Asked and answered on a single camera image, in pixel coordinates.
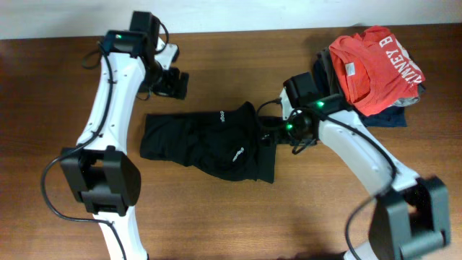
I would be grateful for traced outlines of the black polo shirt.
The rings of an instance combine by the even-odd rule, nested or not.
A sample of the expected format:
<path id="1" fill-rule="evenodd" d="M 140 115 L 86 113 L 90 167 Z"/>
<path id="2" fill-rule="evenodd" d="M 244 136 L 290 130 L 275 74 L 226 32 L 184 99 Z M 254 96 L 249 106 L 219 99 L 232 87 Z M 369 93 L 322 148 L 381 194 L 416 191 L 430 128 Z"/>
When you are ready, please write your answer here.
<path id="1" fill-rule="evenodd" d="M 148 114 L 140 145 L 144 159 L 194 166 L 226 181 L 273 183 L 275 155 L 249 102 L 236 110 Z"/>

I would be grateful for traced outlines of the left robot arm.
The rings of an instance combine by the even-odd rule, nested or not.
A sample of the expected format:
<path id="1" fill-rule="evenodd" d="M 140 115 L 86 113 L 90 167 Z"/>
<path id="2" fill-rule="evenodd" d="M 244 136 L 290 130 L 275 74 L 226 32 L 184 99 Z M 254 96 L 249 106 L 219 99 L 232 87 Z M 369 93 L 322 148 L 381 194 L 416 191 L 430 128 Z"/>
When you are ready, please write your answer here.
<path id="1" fill-rule="evenodd" d="M 151 12 L 135 11 L 127 30 L 110 30 L 98 44 L 100 82 L 91 114 L 74 148 L 59 164 L 77 202 L 92 214 L 111 259 L 148 259 L 135 205 L 141 173 L 127 156 L 127 135 L 138 94 L 182 100 L 188 74 L 172 64 L 176 44 L 159 37 L 164 25 Z"/>

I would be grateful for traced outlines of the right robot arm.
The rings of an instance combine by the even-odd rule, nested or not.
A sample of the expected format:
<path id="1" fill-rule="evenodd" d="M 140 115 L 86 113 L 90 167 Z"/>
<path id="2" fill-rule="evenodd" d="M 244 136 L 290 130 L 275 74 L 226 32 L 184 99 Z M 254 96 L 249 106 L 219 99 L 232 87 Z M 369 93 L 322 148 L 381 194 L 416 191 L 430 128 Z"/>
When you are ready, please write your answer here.
<path id="1" fill-rule="evenodd" d="M 277 143 L 297 155 L 322 142 L 369 193 L 344 228 L 347 251 L 323 259 L 420 259 L 450 245 L 448 190 L 436 176 L 423 179 L 396 159 L 363 125 L 341 92 L 318 89 L 309 72 L 286 80 L 274 103 L 282 108 Z"/>

